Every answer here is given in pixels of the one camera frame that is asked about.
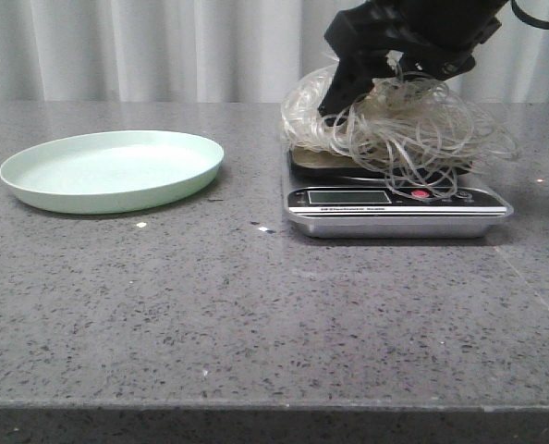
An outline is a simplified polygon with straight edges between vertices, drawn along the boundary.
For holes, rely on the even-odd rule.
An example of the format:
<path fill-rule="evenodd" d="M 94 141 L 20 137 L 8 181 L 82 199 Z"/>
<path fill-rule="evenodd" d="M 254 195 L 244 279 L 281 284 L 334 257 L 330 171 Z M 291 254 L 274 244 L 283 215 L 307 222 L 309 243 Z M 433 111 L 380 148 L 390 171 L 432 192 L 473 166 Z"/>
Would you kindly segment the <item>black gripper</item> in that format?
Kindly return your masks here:
<path fill-rule="evenodd" d="M 338 12 L 324 34 L 339 57 L 318 111 L 327 125 L 345 120 L 346 109 L 391 78 L 390 49 L 408 80 L 449 80 L 472 70 L 475 46 L 500 27 L 504 1 L 367 1 Z"/>

